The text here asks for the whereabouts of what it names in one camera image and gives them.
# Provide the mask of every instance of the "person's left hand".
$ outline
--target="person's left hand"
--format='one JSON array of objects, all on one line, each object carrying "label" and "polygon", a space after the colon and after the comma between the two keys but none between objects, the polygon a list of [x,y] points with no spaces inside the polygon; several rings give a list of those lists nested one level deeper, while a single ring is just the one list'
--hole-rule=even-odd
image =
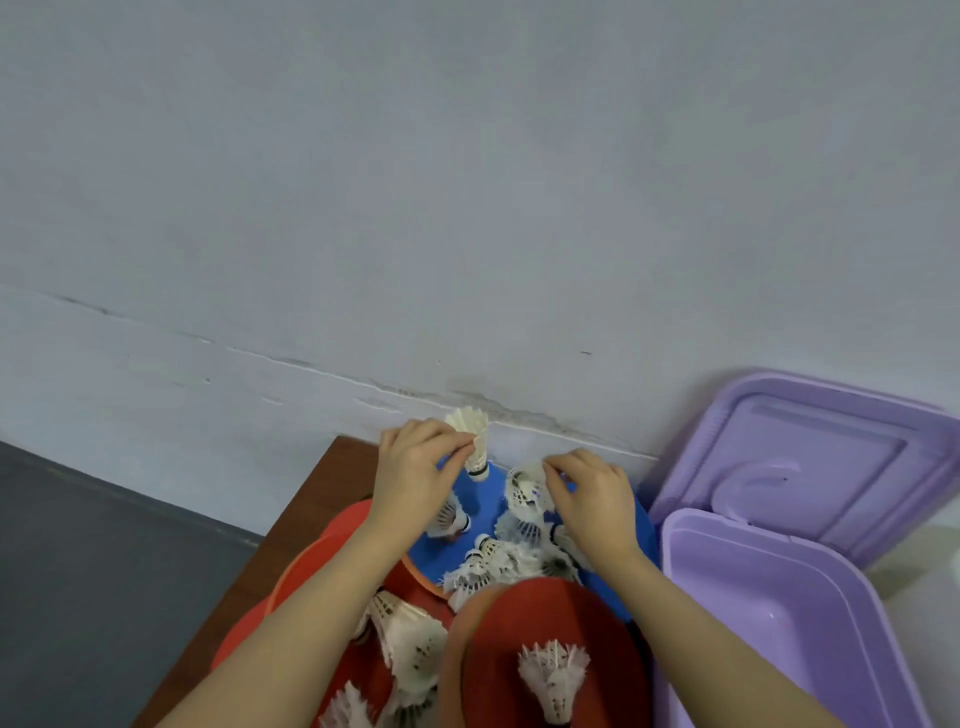
[{"label": "person's left hand", "polygon": [[[439,420],[411,420],[380,436],[380,461],[366,526],[405,552],[444,505],[470,454],[470,432]],[[441,470],[437,463],[450,455]]]}]

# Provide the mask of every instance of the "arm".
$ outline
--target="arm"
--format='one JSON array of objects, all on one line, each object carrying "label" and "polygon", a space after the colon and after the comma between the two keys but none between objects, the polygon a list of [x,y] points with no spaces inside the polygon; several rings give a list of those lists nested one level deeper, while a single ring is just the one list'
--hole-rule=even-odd
[{"label": "arm", "polygon": [[[636,620],[698,728],[842,728],[650,563],[636,543],[634,494],[622,469],[577,449],[545,460],[557,511]],[[570,493],[558,472],[577,488]]]},{"label": "arm", "polygon": [[436,420],[384,432],[364,524],[160,726],[309,725],[373,593],[440,510],[472,442]]}]

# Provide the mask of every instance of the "purple box lid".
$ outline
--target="purple box lid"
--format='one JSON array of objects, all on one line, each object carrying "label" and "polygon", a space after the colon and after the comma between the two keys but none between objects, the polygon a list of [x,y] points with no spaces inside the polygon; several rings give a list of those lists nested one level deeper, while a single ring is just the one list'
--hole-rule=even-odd
[{"label": "purple box lid", "polygon": [[960,420],[781,372],[725,386],[650,509],[699,508],[817,541],[861,569],[960,491]]}]

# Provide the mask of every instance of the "gray floor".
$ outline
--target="gray floor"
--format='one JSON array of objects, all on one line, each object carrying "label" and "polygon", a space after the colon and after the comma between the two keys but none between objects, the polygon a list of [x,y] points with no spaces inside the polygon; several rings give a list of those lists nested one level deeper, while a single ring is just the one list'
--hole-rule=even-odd
[{"label": "gray floor", "polygon": [[259,537],[0,443],[0,726],[127,726]]}]

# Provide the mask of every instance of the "forearm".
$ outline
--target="forearm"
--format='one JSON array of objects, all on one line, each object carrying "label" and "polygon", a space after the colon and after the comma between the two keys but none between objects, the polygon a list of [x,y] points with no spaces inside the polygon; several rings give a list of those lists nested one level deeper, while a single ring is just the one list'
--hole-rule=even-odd
[{"label": "forearm", "polygon": [[639,551],[611,559],[601,575],[698,728],[841,726]]},{"label": "forearm", "polygon": [[402,548],[361,527],[161,723],[306,726],[363,610]]}]

